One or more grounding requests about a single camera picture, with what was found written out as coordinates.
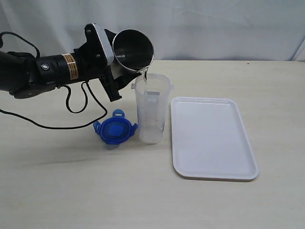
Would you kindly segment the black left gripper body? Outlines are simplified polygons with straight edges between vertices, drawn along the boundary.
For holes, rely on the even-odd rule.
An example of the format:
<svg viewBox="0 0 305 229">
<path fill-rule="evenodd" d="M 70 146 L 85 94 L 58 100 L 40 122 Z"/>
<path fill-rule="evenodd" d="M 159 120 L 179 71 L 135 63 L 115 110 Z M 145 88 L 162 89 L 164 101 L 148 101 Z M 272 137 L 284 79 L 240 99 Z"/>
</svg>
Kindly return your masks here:
<svg viewBox="0 0 305 229">
<path fill-rule="evenodd" d="M 98 79 L 104 70 L 110 70 L 110 66 L 99 67 L 90 61 L 85 48 L 86 43 L 80 48 L 74 49 L 73 53 L 59 55 L 58 85 L 68 85 Z"/>
</svg>

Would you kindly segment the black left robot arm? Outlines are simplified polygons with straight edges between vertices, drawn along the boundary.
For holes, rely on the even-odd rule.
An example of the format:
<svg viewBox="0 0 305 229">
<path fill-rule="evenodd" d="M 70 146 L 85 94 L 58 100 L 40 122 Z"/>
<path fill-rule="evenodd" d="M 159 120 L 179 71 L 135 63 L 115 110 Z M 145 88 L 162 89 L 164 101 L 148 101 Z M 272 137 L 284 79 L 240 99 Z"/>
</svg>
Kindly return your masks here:
<svg viewBox="0 0 305 229">
<path fill-rule="evenodd" d="M 110 101 L 121 99 L 111 72 L 114 33 L 95 23 L 87 24 L 84 32 L 86 42 L 67 54 L 1 52 L 0 89 L 16 99 L 25 99 L 72 83 L 99 79 Z"/>
</svg>

